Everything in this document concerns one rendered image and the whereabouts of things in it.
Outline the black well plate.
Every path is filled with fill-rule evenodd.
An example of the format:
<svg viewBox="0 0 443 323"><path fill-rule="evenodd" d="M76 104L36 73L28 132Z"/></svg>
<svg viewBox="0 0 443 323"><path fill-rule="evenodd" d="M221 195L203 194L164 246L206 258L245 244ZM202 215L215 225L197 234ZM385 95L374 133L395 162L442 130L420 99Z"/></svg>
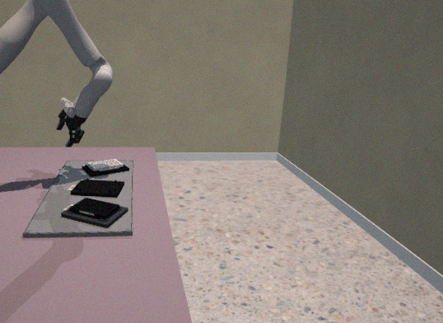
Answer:
<svg viewBox="0 0 443 323"><path fill-rule="evenodd" d="M104 219L110 218L113 214L120 209L119 204L112 204L96 199L84 198L78 203L70 207L69 212L87 216L90 218Z"/></svg>

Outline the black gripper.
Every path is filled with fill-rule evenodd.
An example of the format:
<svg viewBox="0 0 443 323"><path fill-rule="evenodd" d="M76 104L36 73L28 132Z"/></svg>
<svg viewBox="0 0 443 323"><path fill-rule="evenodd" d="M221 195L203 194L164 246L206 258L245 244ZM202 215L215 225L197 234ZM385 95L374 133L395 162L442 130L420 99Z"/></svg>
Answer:
<svg viewBox="0 0 443 323"><path fill-rule="evenodd" d="M74 143L79 143L81 141L82 136L84 134L84 130L81 130L80 127L86 121L86 119L88 117L81 118L81 117L75 115L74 118L70 118L68 116L67 116L67 118L65 118L66 116L67 116L67 114L65 113L64 110L62 110L61 113L58 115L60 120L57 125L57 130L61 130L63 128L63 126L65 125L64 122L66 122L67 127L69 126L68 129L69 129L70 139L68 140L68 142L65 146L71 147ZM73 133L72 131L75 131L75 130L76 130L76 132ZM75 136L74 138L72 137L73 135Z"/></svg>

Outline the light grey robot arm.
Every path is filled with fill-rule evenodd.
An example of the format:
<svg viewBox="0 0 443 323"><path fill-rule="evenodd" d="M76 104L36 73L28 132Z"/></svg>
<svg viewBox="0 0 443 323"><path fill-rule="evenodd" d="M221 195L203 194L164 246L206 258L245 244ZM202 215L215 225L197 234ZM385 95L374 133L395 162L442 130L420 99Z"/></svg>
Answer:
<svg viewBox="0 0 443 323"><path fill-rule="evenodd" d="M93 73L90 82L83 87L74 102L66 98L62 98L59 102L70 118L74 118L75 115L87 118L99 98L110 88L113 71L82 28L68 0L27 0L23 7L1 27L0 74L25 48L36 27L47 15L63 32L81 63Z"/></svg>

